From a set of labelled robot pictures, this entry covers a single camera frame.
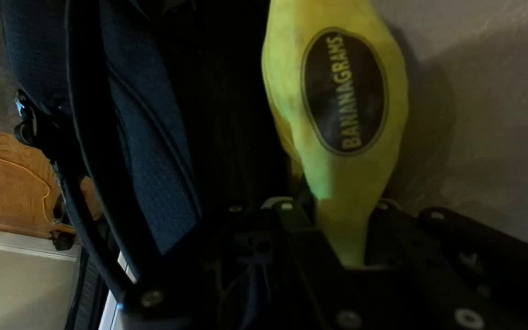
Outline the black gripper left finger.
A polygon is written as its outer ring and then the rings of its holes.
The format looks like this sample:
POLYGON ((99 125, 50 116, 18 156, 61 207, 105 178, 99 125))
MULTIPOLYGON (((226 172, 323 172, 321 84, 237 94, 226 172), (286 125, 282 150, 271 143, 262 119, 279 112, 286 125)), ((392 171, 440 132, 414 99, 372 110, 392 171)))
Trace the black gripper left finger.
POLYGON ((125 330, 337 330, 347 270, 292 200, 216 213, 123 295, 125 330))

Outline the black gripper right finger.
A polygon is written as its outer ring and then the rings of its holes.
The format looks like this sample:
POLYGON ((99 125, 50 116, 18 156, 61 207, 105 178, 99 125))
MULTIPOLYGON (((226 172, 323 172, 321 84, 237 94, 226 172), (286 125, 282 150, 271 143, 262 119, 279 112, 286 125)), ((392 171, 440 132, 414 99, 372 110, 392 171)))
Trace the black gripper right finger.
POLYGON ((427 330, 528 330, 528 242, 446 207, 416 216, 381 200, 370 266, 402 277, 407 312, 427 330))

